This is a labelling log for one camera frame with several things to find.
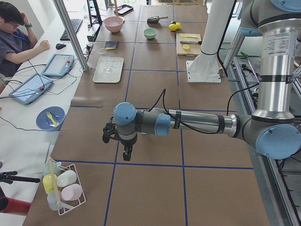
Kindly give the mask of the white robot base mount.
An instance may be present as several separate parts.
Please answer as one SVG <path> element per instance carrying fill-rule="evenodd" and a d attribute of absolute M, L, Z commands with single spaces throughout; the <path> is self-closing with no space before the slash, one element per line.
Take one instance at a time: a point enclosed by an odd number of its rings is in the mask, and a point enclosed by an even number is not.
<path fill-rule="evenodd" d="M 221 82 L 217 55 L 235 4 L 235 0 L 212 1 L 200 54 L 194 61 L 187 61 L 188 82 Z"/>

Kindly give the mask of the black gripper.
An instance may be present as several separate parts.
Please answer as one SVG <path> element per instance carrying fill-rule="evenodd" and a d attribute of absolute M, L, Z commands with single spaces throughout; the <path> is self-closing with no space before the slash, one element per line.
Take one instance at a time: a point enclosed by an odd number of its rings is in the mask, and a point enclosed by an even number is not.
<path fill-rule="evenodd" d="M 137 141 L 137 133 L 132 133 L 129 135 L 118 133 L 118 135 L 120 137 L 121 143 L 124 145 L 123 160 L 130 161 L 133 145 Z"/>

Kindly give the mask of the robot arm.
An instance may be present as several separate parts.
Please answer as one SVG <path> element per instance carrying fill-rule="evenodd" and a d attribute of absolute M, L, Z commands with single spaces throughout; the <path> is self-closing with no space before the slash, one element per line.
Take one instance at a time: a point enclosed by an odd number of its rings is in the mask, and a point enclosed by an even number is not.
<path fill-rule="evenodd" d="M 301 135 L 289 111 L 294 82 L 293 64 L 297 31 L 301 26 L 298 0 L 245 0 L 240 30 L 261 35 L 261 71 L 257 109 L 251 115 L 196 113 L 152 107 L 137 110 L 123 102 L 113 110 L 114 138 L 124 145 L 128 161 L 138 133 L 166 136 L 171 128 L 204 134 L 227 134 L 275 160 L 290 157 L 301 147 Z"/>

